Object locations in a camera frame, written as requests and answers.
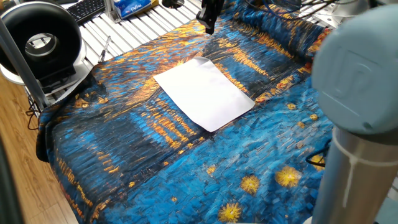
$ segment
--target yellow star pattern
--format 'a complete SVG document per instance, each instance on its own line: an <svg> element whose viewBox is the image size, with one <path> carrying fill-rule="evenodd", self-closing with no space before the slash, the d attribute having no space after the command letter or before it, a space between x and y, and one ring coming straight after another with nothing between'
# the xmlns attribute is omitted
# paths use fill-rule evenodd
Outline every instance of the yellow star pattern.
<svg viewBox="0 0 398 224"><path fill-rule="evenodd" d="M259 181L259 179L258 179L256 176L254 176L254 175L251 175L251 176L247 176L247 177L243 177L243 178L242 178L241 188L242 188L245 192L247 192L247 193L249 193L249 194L251 194L251 195L256 194L257 189L259 188L259 186L260 186L260 181Z"/></svg>
<svg viewBox="0 0 398 224"><path fill-rule="evenodd" d="M322 156L319 156L319 155L313 156L313 157L311 158L311 161L312 161L312 162L325 163L325 160L323 159L323 157L322 157ZM324 170L324 169L325 169L324 167L320 167L320 166L316 166L316 165L313 165L313 166L316 168L317 171L321 171L321 170Z"/></svg>
<svg viewBox="0 0 398 224"><path fill-rule="evenodd" d="M275 180L283 187L297 186L300 178L300 172L289 166L285 166L281 171L275 174Z"/></svg>
<svg viewBox="0 0 398 224"><path fill-rule="evenodd" d="M241 216L242 209L239 208L238 203L227 203L218 211L218 220L220 222L236 223Z"/></svg>

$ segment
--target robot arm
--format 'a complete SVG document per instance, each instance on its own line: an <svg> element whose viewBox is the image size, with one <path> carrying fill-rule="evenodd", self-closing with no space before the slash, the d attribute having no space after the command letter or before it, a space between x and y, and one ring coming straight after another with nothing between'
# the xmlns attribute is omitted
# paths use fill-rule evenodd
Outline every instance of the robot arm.
<svg viewBox="0 0 398 224"><path fill-rule="evenodd" d="M223 5L224 0L202 0L202 10L198 12L197 20L206 27L206 33L214 33L215 23Z"/></svg>

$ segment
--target cable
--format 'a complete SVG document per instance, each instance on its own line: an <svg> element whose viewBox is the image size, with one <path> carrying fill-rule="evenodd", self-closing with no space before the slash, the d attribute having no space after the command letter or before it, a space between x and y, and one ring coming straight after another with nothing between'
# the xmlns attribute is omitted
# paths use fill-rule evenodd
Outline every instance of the cable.
<svg viewBox="0 0 398 224"><path fill-rule="evenodd" d="M315 13L321 11L321 10L324 9L325 7L327 7L327 6L329 6L330 4L334 3L336 0L331 0L331 1L327 2L324 6L320 7L319 9L317 9L317 10L315 10L315 11L313 11L313 12L308 13L308 14L305 15L305 16L298 16L298 17L295 17L295 18L292 18L292 19L284 18L284 17L281 17L280 15L276 14L276 13L269 7L269 5L266 4L266 3L265 3L264 5L265 5L265 7L267 8L267 10L261 9L260 7L257 7L257 6L255 6L255 5L253 5L253 4L251 4L248 0L244 0L244 1L245 1L249 6L255 8L255 9L257 9L257 10L270 13L270 14L272 14L272 15L278 17L279 19L282 19L282 20L285 20L285 21L296 21L296 20L304 19L304 18L306 18L306 17L308 17L308 16L314 15Z"/></svg>
<svg viewBox="0 0 398 224"><path fill-rule="evenodd" d="M25 112L26 116L30 116L29 122L27 123L27 129L32 130L32 131L33 131L33 130L38 130L38 128L39 128L39 120L37 120L37 128L30 128L30 124L31 124L31 122L32 122L33 116L35 116L35 113L36 113L36 112L40 112L40 111L34 109L34 106L35 106L35 105L36 105L36 102L30 103L29 109Z"/></svg>
<svg viewBox="0 0 398 224"><path fill-rule="evenodd" d="M319 151L315 151L315 152L311 153L310 155L308 155L308 156L305 158L305 162L307 162L307 163L309 163L309 164L311 164L311 165L320 166L320 167L325 167L325 163L324 163L324 162L322 163L321 161L325 161L324 158L325 158L325 156L328 154L329 147L330 147L330 146L329 146L329 145L330 145L330 142L331 142L331 140L327 141L327 142L325 143L323 149L321 149L321 150L319 150ZM320 159L318 162L313 162L311 159L312 159L314 156L319 155L319 154L322 154L321 159Z"/></svg>

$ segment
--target black cable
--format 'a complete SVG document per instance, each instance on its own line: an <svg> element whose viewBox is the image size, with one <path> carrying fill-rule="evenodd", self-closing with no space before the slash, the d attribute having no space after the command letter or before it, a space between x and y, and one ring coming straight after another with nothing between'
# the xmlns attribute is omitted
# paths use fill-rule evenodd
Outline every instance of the black cable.
<svg viewBox="0 0 398 224"><path fill-rule="evenodd" d="M330 142L331 142L331 140L327 141L327 142L325 143L323 149L321 149L321 150L319 150L319 151L315 151L315 152L311 153L310 155L308 155L308 156L305 158L305 162L307 162L307 163L309 163L309 164L311 164L311 165L320 166L320 167L325 167L326 164L325 164L324 162L322 163L321 161L325 161L325 157L326 157L326 155L328 154L328 151L329 151ZM320 159L318 162L313 162L313 161L311 161L311 159L312 159L314 156L319 155L319 154L322 154L322 156L321 156L321 159Z"/></svg>
<svg viewBox="0 0 398 224"><path fill-rule="evenodd" d="M36 113L36 112L40 112L40 111L34 109L34 106L35 106L35 105L37 106L36 102L30 103L29 109L25 112L25 114L26 114L27 116L30 116L29 122L27 123L27 129L32 130L32 131L33 131L33 130L38 130L38 128L39 128L39 120L37 120L37 128L30 128L30 123L32 122L33 116L35 116L35 113Z"/></svg>

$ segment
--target metal pole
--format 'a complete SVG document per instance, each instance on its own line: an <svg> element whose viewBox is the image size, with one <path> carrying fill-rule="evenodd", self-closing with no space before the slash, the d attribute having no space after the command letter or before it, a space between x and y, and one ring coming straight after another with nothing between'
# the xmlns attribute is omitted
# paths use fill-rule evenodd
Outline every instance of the metal pole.
<svg viewBox="0 0 398 224"><path fill-rule="evenodd" d="M398 171L398 146L335 127L312 224L373 224Z"/></svg>
<svg viewBox="0 0 398 224"><path fill-rule="evenodd" d="M0 136L0 223L23 224L21 207Z"/></svg>
<svg viewBox="0 0 398 224"><path fill-rule="evenodd" d="M36 78L34 77L24 57L22 56L17 45L15 44L14 39L12 39L11 34L8 32L6 25L1 19L0 47L7 55L18 75L21 76L22 81L24 81L25 86L29 90L35 102L38 104L39 108L42 110L45 107L49 106L50 103L48 99L45 97L43 90L37 83Z"/></svg>

